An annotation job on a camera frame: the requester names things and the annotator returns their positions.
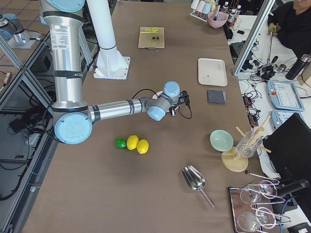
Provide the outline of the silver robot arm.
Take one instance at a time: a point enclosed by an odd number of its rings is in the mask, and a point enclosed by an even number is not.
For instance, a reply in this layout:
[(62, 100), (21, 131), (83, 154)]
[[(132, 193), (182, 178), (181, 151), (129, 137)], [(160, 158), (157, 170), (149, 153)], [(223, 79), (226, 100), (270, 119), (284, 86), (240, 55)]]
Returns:
[(83, 74), (79, 30), (83, 25), (83, 6), (87, 5), (99, 44), (95, 78), (124, 80), (130, 58), (117, 49), (111, 14), (105, 0), (42, 0), (40, 18), (50, 28), (56, 101), (52, 104), (56, 137), (66, 144), (87, 140), (93, 124), (104, 119), (146, 112), (160, 121), (167, 112), (181, 104), (178, 83), (165, 83), (156, 99), (141, 97), (99, 105), (83, 99)]
[(30, 49), (33, 42), (18, 17), (14, 14), (0, 14), (0, 36), (12, 49)]

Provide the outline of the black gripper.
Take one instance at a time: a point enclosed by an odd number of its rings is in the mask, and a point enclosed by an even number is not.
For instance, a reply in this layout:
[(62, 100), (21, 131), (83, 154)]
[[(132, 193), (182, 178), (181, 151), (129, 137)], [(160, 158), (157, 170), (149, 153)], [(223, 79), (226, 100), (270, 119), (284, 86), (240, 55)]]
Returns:
[(173, 106), (169, 108), (169, 112), (171, 114), (171, 117), (175, 117), (176, 116), (176, 111), (178, 110), (178, 106)]

